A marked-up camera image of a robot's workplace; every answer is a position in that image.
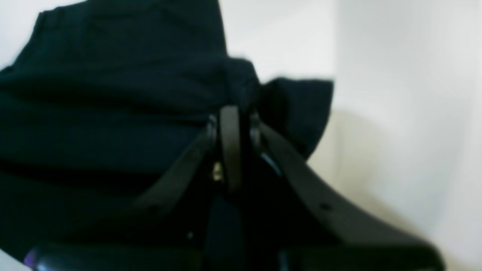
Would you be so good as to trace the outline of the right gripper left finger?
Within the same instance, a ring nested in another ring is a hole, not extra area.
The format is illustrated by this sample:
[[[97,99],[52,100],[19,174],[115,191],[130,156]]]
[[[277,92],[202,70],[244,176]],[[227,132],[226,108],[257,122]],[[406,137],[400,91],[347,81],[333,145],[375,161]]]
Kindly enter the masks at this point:
[[[209,271],[212,203],[241,185],[241,114],[223,107],[149,189],[113,215],[32,249],[33,271]]]

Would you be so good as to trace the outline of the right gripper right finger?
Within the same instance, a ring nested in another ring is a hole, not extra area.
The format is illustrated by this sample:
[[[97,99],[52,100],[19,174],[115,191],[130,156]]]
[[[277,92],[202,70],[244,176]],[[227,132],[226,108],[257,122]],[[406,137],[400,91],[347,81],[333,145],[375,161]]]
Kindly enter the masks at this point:
[[[444,271],[432,244],[336,192],[257,113],[246,133],[242,210],[255,271]]]

